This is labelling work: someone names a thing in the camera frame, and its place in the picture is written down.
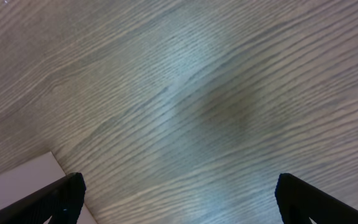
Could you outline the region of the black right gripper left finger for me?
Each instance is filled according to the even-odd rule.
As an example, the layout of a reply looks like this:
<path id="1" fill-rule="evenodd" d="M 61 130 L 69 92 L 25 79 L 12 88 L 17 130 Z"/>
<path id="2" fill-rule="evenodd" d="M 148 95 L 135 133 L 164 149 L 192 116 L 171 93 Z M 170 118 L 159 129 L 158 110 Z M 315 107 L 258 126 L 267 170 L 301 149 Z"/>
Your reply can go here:
<path id="1" fill-rule="evenodd" d="M 0 224 L 76 224 L 85 192 L 83 175 L 68 174 L 0 210 Z"/>

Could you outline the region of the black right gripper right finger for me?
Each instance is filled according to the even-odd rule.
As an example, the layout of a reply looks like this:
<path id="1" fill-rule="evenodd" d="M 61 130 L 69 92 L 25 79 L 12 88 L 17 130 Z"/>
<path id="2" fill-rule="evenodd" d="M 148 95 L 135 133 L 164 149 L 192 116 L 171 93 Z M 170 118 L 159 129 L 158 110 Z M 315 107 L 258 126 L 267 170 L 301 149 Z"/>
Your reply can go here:
<path id="1" fill-rule="evenodd" d="M 275 198 L 284 224 L 358 223 L 358 210 L 289 173 L 279 175 Z"/>

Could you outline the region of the white cardboard box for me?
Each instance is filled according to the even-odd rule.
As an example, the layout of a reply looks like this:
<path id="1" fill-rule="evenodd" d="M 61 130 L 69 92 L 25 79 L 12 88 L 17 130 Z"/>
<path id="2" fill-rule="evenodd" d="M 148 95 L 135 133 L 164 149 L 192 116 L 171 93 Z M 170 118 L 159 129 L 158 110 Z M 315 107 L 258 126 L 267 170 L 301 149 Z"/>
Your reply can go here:
<path id="1" fill-rule="evenodd" d="M 0 174 L 0 210 L 66 176 L 51 152 Z"/>

